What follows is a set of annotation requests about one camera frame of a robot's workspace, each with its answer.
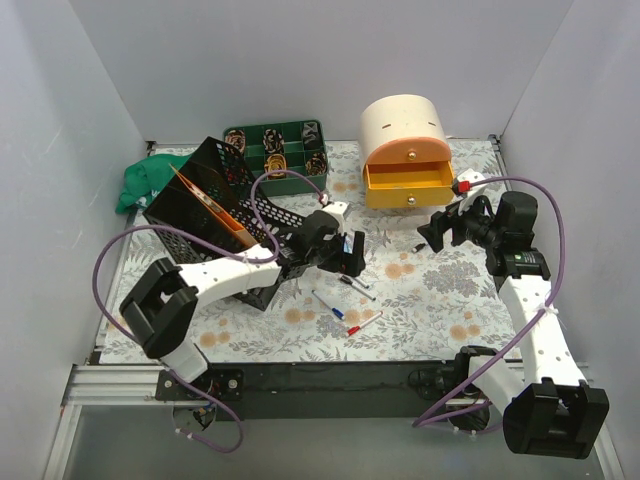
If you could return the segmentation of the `blue correction tape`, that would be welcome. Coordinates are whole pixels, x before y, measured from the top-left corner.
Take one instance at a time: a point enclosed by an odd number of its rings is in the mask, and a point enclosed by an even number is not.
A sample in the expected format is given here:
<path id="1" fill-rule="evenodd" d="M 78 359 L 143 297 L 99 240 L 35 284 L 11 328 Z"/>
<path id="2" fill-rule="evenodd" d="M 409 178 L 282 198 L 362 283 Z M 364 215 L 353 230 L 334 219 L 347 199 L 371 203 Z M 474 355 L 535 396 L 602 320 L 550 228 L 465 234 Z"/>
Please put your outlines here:
<path id="1" fill-rule="evenodd" d="M 343 252 L 345 254 L 352 254 L 353 253 L 353 242 L 350 239 L 348 234 L 345 234 L 344 238 L 343 238 Z"/>

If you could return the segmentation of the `round cream drawer cabinet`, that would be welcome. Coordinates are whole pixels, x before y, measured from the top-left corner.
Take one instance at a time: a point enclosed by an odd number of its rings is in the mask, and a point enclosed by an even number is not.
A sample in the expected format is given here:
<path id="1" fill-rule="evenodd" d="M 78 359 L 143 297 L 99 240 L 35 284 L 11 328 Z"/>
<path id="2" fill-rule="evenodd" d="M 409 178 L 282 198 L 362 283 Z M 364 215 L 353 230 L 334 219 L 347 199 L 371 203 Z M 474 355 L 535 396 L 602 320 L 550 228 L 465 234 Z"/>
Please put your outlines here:
<path id="1" fill-rule="evenodd" d="M 381 98 L 360 117 L 365 204 L 371 209 L 446 205 L 452 152 L 434 104 L 413 94 Z"/>

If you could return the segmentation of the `orange file folder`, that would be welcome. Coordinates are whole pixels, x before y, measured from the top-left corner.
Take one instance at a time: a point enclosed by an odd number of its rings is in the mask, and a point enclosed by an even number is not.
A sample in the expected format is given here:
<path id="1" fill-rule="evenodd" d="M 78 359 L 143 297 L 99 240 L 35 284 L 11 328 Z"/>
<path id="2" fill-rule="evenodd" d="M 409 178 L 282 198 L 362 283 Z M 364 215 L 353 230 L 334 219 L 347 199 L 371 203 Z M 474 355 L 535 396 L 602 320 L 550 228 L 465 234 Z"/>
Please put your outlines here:
<path id="1" fill-rule="evenodd" d="M 179 170 L 173 165 L 170 165 L 170 168 L 173 170 L 175 176 L 186 187 L 186 189 L 206 208 L 206 210 L 224 228 L 227 233 L 229 233 L 233 238 L 235 238 L 245 247 L 252 247 L 257 244 L 255 238 L 229 212 L 227 212 L 216 201 L 209 197 L 195 183 L 181 174 Z"/>

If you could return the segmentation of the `black mesh file organizer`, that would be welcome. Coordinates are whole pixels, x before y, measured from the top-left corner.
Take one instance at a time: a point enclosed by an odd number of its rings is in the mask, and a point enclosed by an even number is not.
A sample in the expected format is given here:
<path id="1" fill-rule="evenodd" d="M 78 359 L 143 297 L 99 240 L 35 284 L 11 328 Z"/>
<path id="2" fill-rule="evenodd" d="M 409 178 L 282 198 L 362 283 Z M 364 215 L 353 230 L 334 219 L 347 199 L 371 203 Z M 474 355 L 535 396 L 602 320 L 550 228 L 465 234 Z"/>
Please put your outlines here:
<path id="1" fill-rule="evenodd" d="M 179 168 L 179 172 L 239 221 L 255 240 L 262 242 L 266 239 L 251 209 L 250 191 L 255 181 L 254 173 L 235 147 L 208 137 Z M 302 216 L 273 204 L 261 188 L 256 190 L 256 206 L 279 241 L 284 240 L 287 229 L 302 224 Z M 239 240 L 176 177 L 159 192 L 143 216 L 150 224 L 178 228 L 234 253 L 244 249 Z M 159 231 L 157 235 L 176 263 L 199 263 L 219 257 L 217 253 L 174 233 Z M 301 277 L 307 269 L 286 247 L 281 248 L 279 259 L 284 262 L 284 268 L 275 285 L 255 288 L 234 297 L 254 308 L 266 310 L 279 286 Z"/>

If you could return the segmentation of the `small white marker blue cap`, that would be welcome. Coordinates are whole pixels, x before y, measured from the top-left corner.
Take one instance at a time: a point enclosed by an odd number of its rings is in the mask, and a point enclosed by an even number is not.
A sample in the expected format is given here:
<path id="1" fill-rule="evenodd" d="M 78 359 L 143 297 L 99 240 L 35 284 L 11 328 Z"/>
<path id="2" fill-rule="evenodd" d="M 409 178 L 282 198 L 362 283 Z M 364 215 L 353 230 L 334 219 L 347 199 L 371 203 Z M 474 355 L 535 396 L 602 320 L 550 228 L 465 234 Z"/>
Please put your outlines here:
<path id="1" fill-rule="evenodd" d="M 346 278 L 346 280 L 354 285 L 359 285 L 364 289 L 370 289 L 370 285 L 367 284 L 366 282 L 364 282 L 363 280 L 360 280 L 359 278 L 353 278 L 353 277 L 349 277 L 349 276 L 344 276 Z"/>

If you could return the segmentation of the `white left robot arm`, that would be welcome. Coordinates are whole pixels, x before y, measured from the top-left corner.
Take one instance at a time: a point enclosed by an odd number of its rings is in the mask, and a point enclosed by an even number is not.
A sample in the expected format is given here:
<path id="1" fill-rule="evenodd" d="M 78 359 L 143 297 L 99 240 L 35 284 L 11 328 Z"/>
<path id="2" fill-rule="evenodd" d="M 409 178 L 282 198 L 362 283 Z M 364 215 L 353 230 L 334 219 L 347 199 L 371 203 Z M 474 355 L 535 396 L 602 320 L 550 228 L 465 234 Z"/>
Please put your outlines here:
<path id="1" fill-rule="evenodd" d="M 277 287 L 311 267 L 359 276 L 365 269 L 365 233 L 344 231 L 346 208 L 332 203 L 239 253 L 211 245 L 221 255 L 217 259 L 174 264 L 162 258 L 134 285 L 120 314 L 145 355 L 178 377 L 188 398 L 203 399 L 213 377 L 206 356 L 189 339 L 194 315 L 218 300 Z"/>

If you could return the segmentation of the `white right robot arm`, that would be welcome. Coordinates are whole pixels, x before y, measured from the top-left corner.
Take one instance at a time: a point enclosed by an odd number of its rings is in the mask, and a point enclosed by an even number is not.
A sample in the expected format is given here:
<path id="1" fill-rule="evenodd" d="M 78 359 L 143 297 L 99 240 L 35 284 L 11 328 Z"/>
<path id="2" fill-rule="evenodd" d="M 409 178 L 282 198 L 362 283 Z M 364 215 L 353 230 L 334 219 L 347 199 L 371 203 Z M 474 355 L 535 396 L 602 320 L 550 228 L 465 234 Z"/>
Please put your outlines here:
<path id="1" fill-rule="evenodd" d="M 588 384 L 569 351 L 553 307 L 554 282 L 541 252 L 532 245 L 537 200 L 522 192 L 504 193 L 496 208 L 484 195 L 470 195 L 432 215 L 419 234 L 434 252 L 446 233 L 459 246 L 466 241 L 486 253 L 486 266 L 516 331 L 511 345 L 521 353 L 524 375 L 508 366 L 503 351 L 471 346 L 455 358 L 453 389 L 418 418 L 435 412 L 460 394 L 482 393 L 502 416 L 502 432 L 513 453 L 585 459 L 606 416 L 606 392 Z"/>

